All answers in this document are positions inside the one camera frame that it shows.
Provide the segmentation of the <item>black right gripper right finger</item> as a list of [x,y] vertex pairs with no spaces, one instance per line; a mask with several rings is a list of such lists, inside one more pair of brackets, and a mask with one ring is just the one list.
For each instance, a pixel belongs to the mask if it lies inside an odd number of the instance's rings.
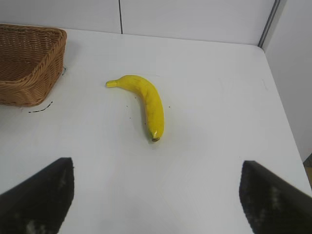
[[256,161],[242,164],[239,199],[255,234],[310,234],[312,198]]

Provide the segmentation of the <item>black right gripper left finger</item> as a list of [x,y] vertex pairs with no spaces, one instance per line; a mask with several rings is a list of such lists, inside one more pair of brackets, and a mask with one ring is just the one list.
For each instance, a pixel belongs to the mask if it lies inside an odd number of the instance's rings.
[[73,198],[73,161],[61,157],[0,195],[0,232],[57,234]]

